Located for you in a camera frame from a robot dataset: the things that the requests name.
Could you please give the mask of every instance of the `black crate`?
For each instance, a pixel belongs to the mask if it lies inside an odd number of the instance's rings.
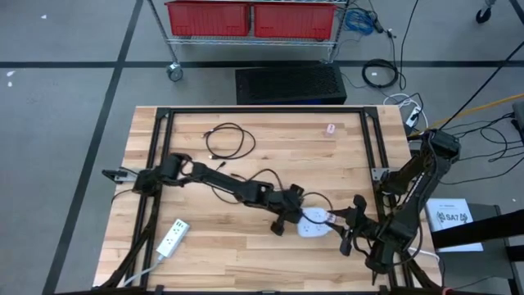
[[[338,66],[236,70],[237,105],[341,105],[346,89]]]

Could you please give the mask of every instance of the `cart wheel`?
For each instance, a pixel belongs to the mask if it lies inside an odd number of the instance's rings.
[[[485,22],[487,22],[490,19],[490,17],[491,17],[491,7],[486,9],[484,13],[482,13],[482,9],[478,11],[476,20],[477,20],[477,23],[484,24]]]
[[[180,65],[172,64],[167,67],[166,72],[168,78],[173,82],[177,82],[183,78],[183,70]]]

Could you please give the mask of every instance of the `wooden tabletop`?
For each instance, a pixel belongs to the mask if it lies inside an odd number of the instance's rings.
[[[378,106],[377,109],[390,167],[401,167],[410,155],[398,107]],[[146,166],[155,114],[155,107],[136,109],[123,166],[132,169]],[[201,136],[224,122],[237,123],[252,132],[256,148],[240,160],[228,161],[221,172],[250,177],[259,170],[270,168],[280,175],[284,187],[298,184],[306,192],[322,193],[335,209],[352,205],[353,196],[361,194],[368,202],[366,214],[377,218],[357,114],[177,114],[170,151],[187,153],[195,161],[217,167],[222,161],[209,159]],[[325,134],[328,124],[336,126],[335,133],[329,136]],[[380,165],[371,121],[369,124],[376,163]],[[210,146],[218,153],[227,153],[237,147],[239,138],[234,130],[219,131],[213,135]],[[251,146],[249,138],[245,146]],[[259,180],[276,184],[272,175],[262,174]],[[116,192],[131,187],[132,184],[123,184]],[[226,193],[219,193],[233,200]],[[93,285],[107,280],[128,252],[138,199],[136,194],[123,193],[113,202]],[[328,208],[328,205],[322,198],[310,196],[304,207]],[[353,251],[349,257],[342,256],[338,250],[341,239],[336,233],[321,238],[301,238],[296,226],[286,223],[284,235],[278,237],[269,229],[277,218],[275,214],[221,202],[203,184],[165,187],[155,248],[177,218],[188,222],[191,228],[175,254],[151,273],[149,289],[163,284],[167,290],[194,291],[372,291],[377,290],[378,285],[388,285],[387,277],[379,275],[372,286],[371,271],[364,265],[364,255]],[[422,249],[434,252],[424,216],[422,228]],[[368,250],[365,240],[360,238],[359,245]],[[419,254],[416,261],[430,278],[440,283],[440,271],[434,257]],[[142,265],[142,255],[137,265]],[[402,285],[400,268],[397,276]]]

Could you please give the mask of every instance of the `red basket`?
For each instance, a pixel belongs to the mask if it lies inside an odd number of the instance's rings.
[[[329,39],[332,4],[255,4],[255,36]]]
[[[247,3],[175,1],[165,4],[175,36],[246,36]]]

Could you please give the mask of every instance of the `power strip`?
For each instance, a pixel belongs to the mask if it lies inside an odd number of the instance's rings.
[[[177,219],[173,226],[169,229],[169,232],[165,235],[164,239],[156,249],[164,257],[171,257],[174,250],[182,242],[183,236],[186,235],[189,230],[189,225],[180,219]]]
[[[422,110],[422,108],[420,107],[415,107],[412,111],[411,111],[411,115],[409,115],[408,119],[406,120],[406,125],[413,128],[415,126],[415,123],[417,122],[417,115],[418,113],[420,113],[420,111]]]
[[[335,222],[336,218],[333,214],[329,214],[323,208],[318,207],[303,208],[302,212],[304,215],[308,216],[308,218],[315,222],[323,222],[327,219],[327,217],[329,217],[329,222]],[[322,237],[332,231],[332,228],[329,226],[317,225],[304,218],[304,216],[302,216],[302,218],[300,218],[298,221],[296,229],[298,231],[298,235],[300,235],[302,238]]]

